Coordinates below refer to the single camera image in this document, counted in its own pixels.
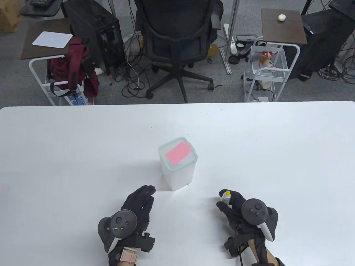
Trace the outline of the person's left hand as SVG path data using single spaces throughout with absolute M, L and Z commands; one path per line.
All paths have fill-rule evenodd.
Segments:
M 155 238 L 147 232 L 154 203 L 153 185 L 143 185 L 131 193 L 120 211 L 112 215 L 107 226 L 111 244 L 108 265 L 136 265 L 138 251 L 150 252 Z

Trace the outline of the person's right hand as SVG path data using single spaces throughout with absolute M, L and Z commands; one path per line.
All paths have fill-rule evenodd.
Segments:
M 265 236 L 261 229 L 247 222 L 242 215 L 241 207 L 246 199 L 239 192 L 227 189 L 221 190 L 219 196 L 223 196 L 225 192 L 230 192 L 229 203 L 219 201 L 216 205 L 226 215 L 230 227 L 236 232 L 236 245 L 240 246 L 247 244 L 248 241 L 253 241 L 256 249 L 265 248 Z

